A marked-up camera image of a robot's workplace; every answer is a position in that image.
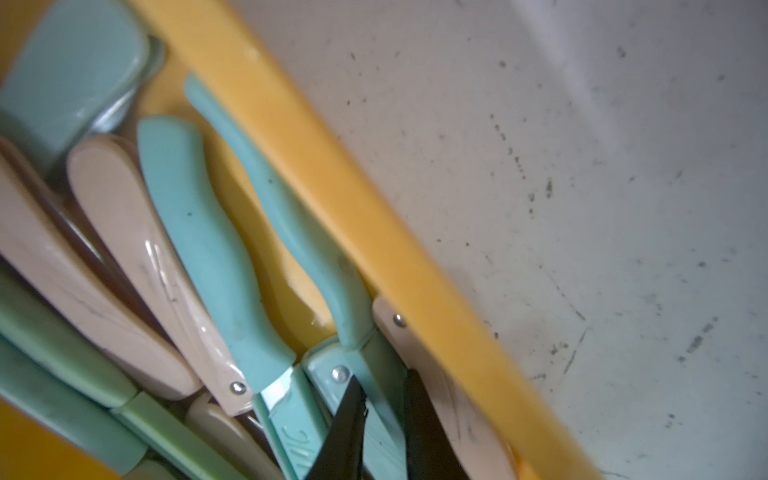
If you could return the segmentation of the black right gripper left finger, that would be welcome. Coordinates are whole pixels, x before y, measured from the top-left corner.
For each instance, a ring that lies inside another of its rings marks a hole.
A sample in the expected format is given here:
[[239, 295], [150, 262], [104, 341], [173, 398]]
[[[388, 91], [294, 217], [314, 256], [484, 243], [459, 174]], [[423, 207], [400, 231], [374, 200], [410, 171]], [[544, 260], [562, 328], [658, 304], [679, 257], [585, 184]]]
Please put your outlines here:
[[366, 400], [357, 378], [352, 377], [306, 480], [362, 478]]

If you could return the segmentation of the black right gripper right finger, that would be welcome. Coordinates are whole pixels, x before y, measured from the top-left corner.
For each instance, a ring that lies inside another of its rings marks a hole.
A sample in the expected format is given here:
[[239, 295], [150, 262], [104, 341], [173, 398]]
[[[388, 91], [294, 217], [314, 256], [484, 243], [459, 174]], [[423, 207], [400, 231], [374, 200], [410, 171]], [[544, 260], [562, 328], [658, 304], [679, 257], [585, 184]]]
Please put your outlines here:
[[469, 479], [415, 369], [407, 370], [404, 382], [404, 433], [409, 479]]

